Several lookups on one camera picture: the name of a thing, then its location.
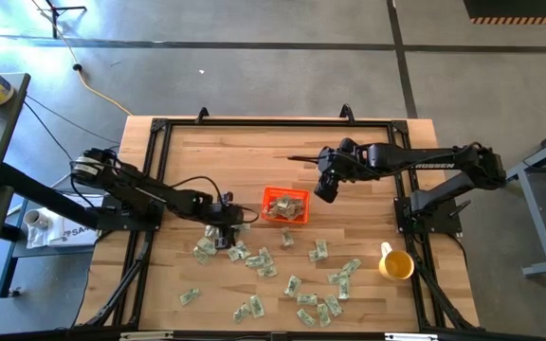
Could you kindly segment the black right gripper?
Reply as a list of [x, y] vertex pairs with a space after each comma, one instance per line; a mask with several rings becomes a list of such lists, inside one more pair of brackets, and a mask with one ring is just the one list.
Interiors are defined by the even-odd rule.
[[340, 141], [337, 148], [323, 147], [318, 156], [287, 156], [287, 160], [318, 164], [321, 175], [334, 179], [370, 179], [371, 172], [365, 159], [359, 155], [358, 144], [349, 137]]

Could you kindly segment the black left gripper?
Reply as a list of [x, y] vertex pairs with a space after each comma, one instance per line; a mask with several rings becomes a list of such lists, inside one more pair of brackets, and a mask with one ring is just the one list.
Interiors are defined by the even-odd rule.
[[[227, 226], [242, 224], [244, 222], [244, 211], [238, 205], [214, 203], [205, 205], [200, 212], [200, 217], [205, 224], [226, 228]], [[215, 248], [229, 249], [231, 247], [231, 228], [226, 228], [222, 235], [218, 227], [215, 227], [213, 232]]]

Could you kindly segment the orange plastic basket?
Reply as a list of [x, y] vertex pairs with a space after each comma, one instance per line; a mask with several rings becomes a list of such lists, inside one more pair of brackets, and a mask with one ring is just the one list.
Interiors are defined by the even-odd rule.
[[[293, 220], [293, 221], [286, 220], [282, 215], [276, 218], [267, 217], [266, 212], [269, 209], [269, 203], [271, 201], [274, 201], [276, 198], [284, 196], [284, 195], [288, 195], [292, 198], [302, 199], [304, 202], [303, 213], [296, 220]], [[270, 222], [289, 223], [289, 224], [306, 224], [308, 221], [309, 201], [310, 201], [310, 194], [306, 190], [292, 189], [292, 188], [266, 187], [264, 189], [261, 217]]]

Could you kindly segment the yellow mug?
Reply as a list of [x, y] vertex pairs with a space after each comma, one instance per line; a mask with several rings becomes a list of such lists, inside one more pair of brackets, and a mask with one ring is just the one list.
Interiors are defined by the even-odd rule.
[[412, 276], [415, 265], [409, 253], [394, 250], [388, 242], [381, 243], [381, 259], [378, 270], [383, 277], [391, 280], [405, 280]]

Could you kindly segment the white printed bag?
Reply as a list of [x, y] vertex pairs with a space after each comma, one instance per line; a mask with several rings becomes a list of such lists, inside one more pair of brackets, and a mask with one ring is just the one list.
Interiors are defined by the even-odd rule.
[[27, 228], [27, 248], [92, 246], [101, 233], [75, 223], [53, 211], [50, 211], [52, 226], [47, 230]]

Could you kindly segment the white cup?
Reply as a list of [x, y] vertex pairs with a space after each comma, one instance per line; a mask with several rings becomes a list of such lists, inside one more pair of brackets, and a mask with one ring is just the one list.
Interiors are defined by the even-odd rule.
[[52, 226], [50, 211], [44, 207], [28, 210], [23, 217], [23, 223], [29, 228], [47, 230]]

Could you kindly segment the black mat with hazard stripes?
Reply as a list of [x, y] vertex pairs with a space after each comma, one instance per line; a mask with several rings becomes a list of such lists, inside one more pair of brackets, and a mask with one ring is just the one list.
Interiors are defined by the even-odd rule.
[[474, 25], [546, 25], [546, 0], [463, 0]]

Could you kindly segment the black tripod stand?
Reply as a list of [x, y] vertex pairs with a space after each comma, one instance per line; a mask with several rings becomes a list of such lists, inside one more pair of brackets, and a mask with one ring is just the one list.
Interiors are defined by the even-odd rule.
[[64, 13], [68, 11], [74, 11], [74, 10], [78, 10], [82, 12], [87, 11], [87, 7], [85, 6], [62, 6], [61, 7], [61, 6], [54, 5], [51, 2], [51, 0], [44, 0], [44, 1], [47, 4], [46, 10], [48, 11], [48, 15], [46, 17], [51, 20], [52, 37], [54, 39], [58, 39], [62, 37], [62, 34], [58, 30], [58, 19], [61, 15], [63, 15]]

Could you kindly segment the black metal table frame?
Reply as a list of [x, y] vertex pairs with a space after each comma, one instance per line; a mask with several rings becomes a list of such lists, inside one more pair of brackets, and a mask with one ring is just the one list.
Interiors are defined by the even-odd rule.
[[[129, 117], [119, 155], [138, 167], [149, 164], [152, 175], [169, 184], [183, 182], [211, 193], [231, 191], [237, 203], [257, 212], [266, 187], [314, 188], [316, 168], [287, 156], [314, 155], [345, 137], [360, 143], [400, 139], [402, 128], [409, 130], [416, 148], [437, 144], [428, 119], [362, 119], [352, 125], [342, 118], [168, 117], [158, 131], [149, 117]], [[154, 155], [149, 163], [146, 152]], [[200, 264], [192, 250], [203, 227], [166, 214], [155, 234], [139, 327], [167, 330], [175, 338], [215, 332], [218, 338], [264, 335], [271, 341], [292, 336], [380, 339], [385, 332], [416, 331], [410, 282], [386, 279], [378, 270], [382, 242], [404, 247], [395, 227], [395, 196], [394, 181], [385, 178], [344, 184], [332, 204], [312, 198], [308, 222], [293, 226], [295, 242], [287, 248], [278, 224], [254, 221], [242, 239], [252, 252], [269, 250], [278, 269], [273, 278], [259, 277], [225, 253]], [[308, 252], [316, 250], [316, 240], [327, 242], [328, 257], [311, 262]], [[342, 302], [343, 313], [327, 327], [305, 326], [297, 316], [296, 301], [283, 293], [289, 278], [298, 277], [305, 293], [333, 295], [337, 288], [327, 275], [352, 259], [362, 264], [352, 277], [350, 298]], [[179, 296], [191, 288], [199, 288], [201, 296], [182, 306]], [[255, 295], [265, 315], [254, 318], [251, 313], [235, 324], [233, 313]]]

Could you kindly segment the white metal bracket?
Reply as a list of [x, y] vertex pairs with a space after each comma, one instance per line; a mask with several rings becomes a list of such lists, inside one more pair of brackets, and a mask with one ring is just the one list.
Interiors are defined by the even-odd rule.
[[385, 341], [439, 341], [437, 334], [411, 332], [385, 332]]
[[166, 341], [173, 339], [173, 332], [149, 331], [149, 332], [122, 332], [118, 341]]

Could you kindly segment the blue cart frame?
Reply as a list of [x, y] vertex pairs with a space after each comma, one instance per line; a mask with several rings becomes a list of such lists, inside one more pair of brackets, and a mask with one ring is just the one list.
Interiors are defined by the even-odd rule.
[[0, 276], [0, 298], [16, 297], [20, 295], [18, 289], [12, 289], [11, 283], [15, 273], [18, 259], [13, 256], [15, 246], [25, 238], [22, 230], [23, 216], [27, 209], [28, 200], [24, 199], [22, 204], [15, 207], [11, 214], [18, 214], [16, 224], [4, 223], [0, 239], [9, 242], [9, 250], [5, 258], [2, 274]]

